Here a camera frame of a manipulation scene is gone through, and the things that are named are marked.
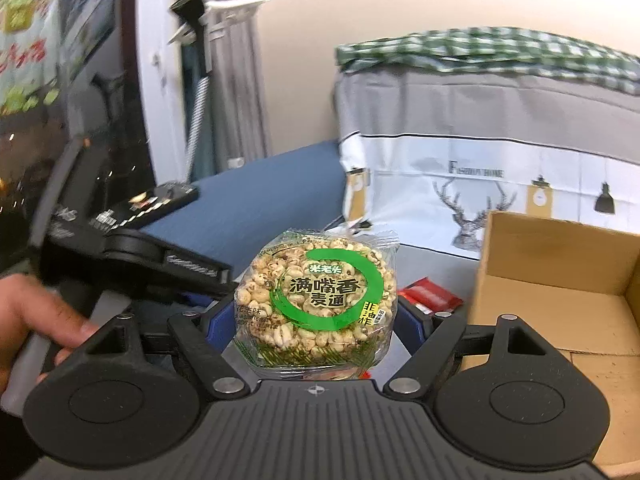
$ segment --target teal curtain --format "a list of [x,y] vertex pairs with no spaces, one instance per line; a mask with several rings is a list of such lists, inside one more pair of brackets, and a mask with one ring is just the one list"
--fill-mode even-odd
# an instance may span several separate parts
[[[191,115],[193,112],[193,101],[198,81],[203,74],[198,69],[196,47],[187,45],[182,48],[182,81],[184,82],[184,110],[186,115],[186,131],[189,133],[191,125]],[[191,171],[191,179],[199,180],[206,176],[217,173],[216,153],[214,142],[214,129],[212,118],[211,90],[209,89],[209,106],[205,112],[200,132],[200,140],[196,150],[196,157]]]

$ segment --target green checkered fabric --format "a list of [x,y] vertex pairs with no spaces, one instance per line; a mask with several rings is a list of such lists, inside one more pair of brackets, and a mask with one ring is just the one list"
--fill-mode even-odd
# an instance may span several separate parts
[[416,32],[336,48],[340,69],[353,73],[403,64],[435,73],[513,73],[582,81],[640,95],[640,58],[606,46],[516,27]]

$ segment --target red snack package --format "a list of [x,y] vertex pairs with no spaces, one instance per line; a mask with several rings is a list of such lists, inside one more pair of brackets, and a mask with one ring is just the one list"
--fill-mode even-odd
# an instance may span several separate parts
[[459,297],[436,285],[428,278],[421,278],[417,282],[413,282],[408,287],[398,290],[398,294],[404,296],[413,304],[421,304],[421,306],[432,312],[454,310],[463,303]]

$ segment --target clear plastic wrapper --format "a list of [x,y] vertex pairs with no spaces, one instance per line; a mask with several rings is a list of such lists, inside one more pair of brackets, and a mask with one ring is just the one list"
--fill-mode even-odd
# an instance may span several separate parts
[[286,231],[236,289],[236,346],[263,378],[359,376],[386,354],[398,237]]

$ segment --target white door frame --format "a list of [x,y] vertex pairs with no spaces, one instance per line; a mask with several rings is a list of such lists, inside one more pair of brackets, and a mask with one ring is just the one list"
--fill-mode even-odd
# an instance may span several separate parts
[[186,171],[184,83],[180,44],[168,44],[178,29],[169,11],[176,0],[136,0],[136,43],[142,109],[149,153],[162,184]]

